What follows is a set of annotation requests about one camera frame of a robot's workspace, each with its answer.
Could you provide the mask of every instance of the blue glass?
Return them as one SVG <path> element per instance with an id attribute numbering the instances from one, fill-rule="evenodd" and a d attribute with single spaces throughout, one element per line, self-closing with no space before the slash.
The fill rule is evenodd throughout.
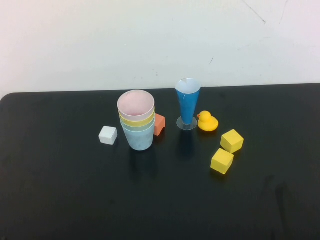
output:
<path id="1" fill-rule="evenodd" d="M 181 112 L 181 118 L 178 119 L 177 125 L 183 130 L 191 130 L 197 126 L 197 120 L 194 118 L 194 114 L 200 88 L 200 83 L 194 78 L 182 79 L 175 86 Z"/>

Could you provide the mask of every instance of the foam block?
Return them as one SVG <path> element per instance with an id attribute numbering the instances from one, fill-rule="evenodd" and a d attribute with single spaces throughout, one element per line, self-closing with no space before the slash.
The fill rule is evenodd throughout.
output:
<path id="1" fill-rule="evenodd" d="M 218 171 L 219 173 L 226 174 L 234 160 L 234 155 L 229 153 L 222 148 L 214 154 L 211 160 L 211 168 Z"/>
<path id="2" fill-rule="evenodd" d="M 154 135 L 159 136 L 162 129 L 166 127 L 166 119 L 164 116 L 155 114 Z"/>
<path id="3" fill-rule="evenodd" d="M 117 136 L 118 132 L 115 127 L 104 126 L 99 134 L 99 139 L 102 144 L 113 145 Z"/>
<path id="4" fill-rule="evenodd" d="M 240 136 L 236 130 L 232 129 L 231 131 L 228 131 L 222 135 L 220 144 L 226 151 L 233 154 L 242 148 L 244 140 L 245 139 Z"/>

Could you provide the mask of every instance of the white cube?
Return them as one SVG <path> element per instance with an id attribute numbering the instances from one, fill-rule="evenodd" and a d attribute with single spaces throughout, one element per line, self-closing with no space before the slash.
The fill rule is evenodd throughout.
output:
<path id="1" fill-rule="evenodd" d="M 102 144 L 113 145 L 117 139 L 118 132 L 115 127 L 104 126 L 99 134 L 99 139 Z"/>

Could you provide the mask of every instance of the paper cup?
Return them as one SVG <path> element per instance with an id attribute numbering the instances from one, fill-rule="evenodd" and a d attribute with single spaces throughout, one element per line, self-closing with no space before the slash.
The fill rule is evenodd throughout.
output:
<path id="1" fill-rule="evenodd" d="M 155 121 L 152 125 L 144 131 L 130 131 L 127 130 L 122 121 L 122 129 L 124 131 L 125 137 L 130 145 L 130 147 L 137 151 L 143 151 L 150 148 L 154 140 L 154 131 L 155 131 Z"/>
<path id="2" fill-rule="evenodd" d="M 130 120 L 127 120 L 125 119 L 123 116 L 121 116 L 120 112 L 119 112 L 119 116 L 120 116 L 120 119 L 121 121 L 130 126 L 130 127 L 142 127 L 142 126 L 145 126 L 147 125 L 148 123 L 150 123 L 152 121 L 152 119 L 155 117 L 155 111 L 153 110 L 152 114 L 145 120 L 142 120 L 142 121 L 130 121 Z"/>
<path id="3" fill-rule="evenodd" d="M 117 107 L 124 119 L 133 122 L 143 121 L 155 110 L 155 99 L 147 91 L 131 90 L 119 98 Z"/>
<path id="4" fill-rule="evenodd" d="M 129 126 L 129 125 L 126 125 L 122 120 L 120 120 L 120 121 L 121 121 L 122 127 L 124 127 L 125 129 L 127 129 L 129 131 L 132 131 L 132 132 L 141 132 L 141 131 L 147 130 L 153 124 L 155 124 L 156 118 L 153 117 L 152 121 L 149 122 L 147 125 L 144 125 L 144 126 Z"/>
<path id="5" fill-rule="evenodd" d="M 190 125 L 193 122 L 200 88 L 201 84 L 194 78 L 182 79 L 175 86 L 182 121 L 185 125 Z"/>

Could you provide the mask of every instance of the stacked cups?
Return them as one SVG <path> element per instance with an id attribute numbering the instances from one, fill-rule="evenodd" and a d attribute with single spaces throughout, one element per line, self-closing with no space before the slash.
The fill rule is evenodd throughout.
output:
<path id="1" fill-rule="evenodd" d="M 154 139 L 155 100 L 143 90 L 124 93 L 117 107 L 125 137 L 131 148 L 137 151 L 148 149 Z"/>

